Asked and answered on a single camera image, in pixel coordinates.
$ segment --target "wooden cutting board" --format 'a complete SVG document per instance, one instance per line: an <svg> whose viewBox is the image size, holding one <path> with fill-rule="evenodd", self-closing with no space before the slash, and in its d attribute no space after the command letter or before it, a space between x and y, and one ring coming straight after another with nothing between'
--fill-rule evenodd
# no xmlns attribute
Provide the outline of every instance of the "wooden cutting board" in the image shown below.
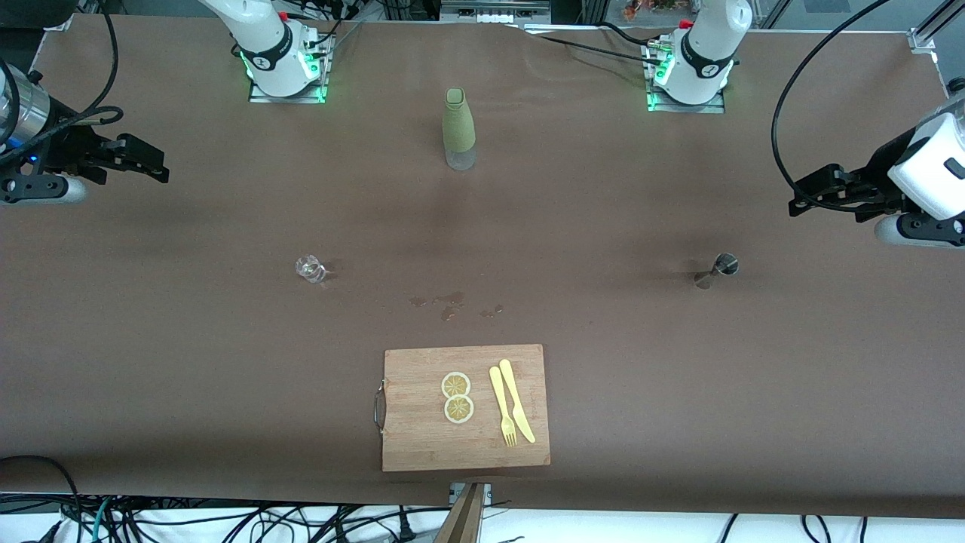
<svg viewBox="0 0 965 543"><path fill-rule="evenodd" d="M512 362L516 387L530 427L529 443L516 428L518 445L507 447L489 368ZM442 380L453 371L469 378L472 417L453 424L443 414ZM542 345L494 345L405 349L385 352L385 418L382 470L471 470L549 465L549 426ZM507 408L512 398L506 389Z"/></svg>

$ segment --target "teal cable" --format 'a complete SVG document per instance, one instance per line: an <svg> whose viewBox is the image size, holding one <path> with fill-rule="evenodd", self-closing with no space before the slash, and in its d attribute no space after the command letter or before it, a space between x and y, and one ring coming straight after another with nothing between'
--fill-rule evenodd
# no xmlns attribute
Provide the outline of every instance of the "teal cable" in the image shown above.
<svg viewBox="0 0 965 543"><path fill-rule="evenodd" d="M100 521L104 518L104 511L107 509L107 504L110 503L111 497L108 496L97 508L97 515L94 517L94 528L91 529L91 543L97 543L100 535Z"/></svg>

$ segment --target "green bottle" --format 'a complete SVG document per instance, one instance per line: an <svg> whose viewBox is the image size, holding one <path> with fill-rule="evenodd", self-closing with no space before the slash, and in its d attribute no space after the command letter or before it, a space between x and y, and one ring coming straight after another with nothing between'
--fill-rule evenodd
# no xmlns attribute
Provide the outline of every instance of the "green bottle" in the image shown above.
<svg viewBox="0 0 965 543"><path fill-rule="evenodd" d="M468 170L476 163L476 126L466 93L458 87L446 91L442 144L446 148L446 162L454 170Z"/></svg>

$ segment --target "brown table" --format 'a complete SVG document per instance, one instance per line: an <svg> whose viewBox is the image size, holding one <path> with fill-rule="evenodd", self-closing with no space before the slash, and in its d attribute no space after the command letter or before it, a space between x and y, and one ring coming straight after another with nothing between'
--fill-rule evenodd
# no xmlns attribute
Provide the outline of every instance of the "brown table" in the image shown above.
<svg viewBox="0 0 965 543"><path fill-rule="evenodd" d="M0 209L3 454L99 494L438 503L478 477L519 507L965 515L962 254L786 216L769 123L818 35L749 35L711 116L649 113L639 65L498 25L366 25L318 106L247 103L217 20L117 27L126 116L101 131L163 149L171 182ZM79 16L38 68L80 107L109 58ZM790 97L787 165L858 167L942 99L903 36L842 36ZM694 288L722 250L740 275ZM294 273L308 252L324 287ZM448 322L410 302L456 292ZM380 472L384 350L517 343L545 346L552 466Z"/></svg>

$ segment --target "knife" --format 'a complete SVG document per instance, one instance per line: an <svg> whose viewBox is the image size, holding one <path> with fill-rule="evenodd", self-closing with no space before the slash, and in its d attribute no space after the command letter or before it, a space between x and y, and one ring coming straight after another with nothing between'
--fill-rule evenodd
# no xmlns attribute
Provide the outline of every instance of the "knife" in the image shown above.
<svg viewBox="0 0 965 543"><path fill-rule="evenodd" d="M510 361L505 358L500 360L499 369L503 372L503 381L506 382L506 387L510 390L510 396L512 396L512 418L516 421L516 426L519 426L519 431L523 433L526 440L535 443L537 438L533 435L533 430L530 429L530 421L526 420L526 414L523 413L523 404L519 401L519 391L516 390L516 378L512 375Z"/></svg>

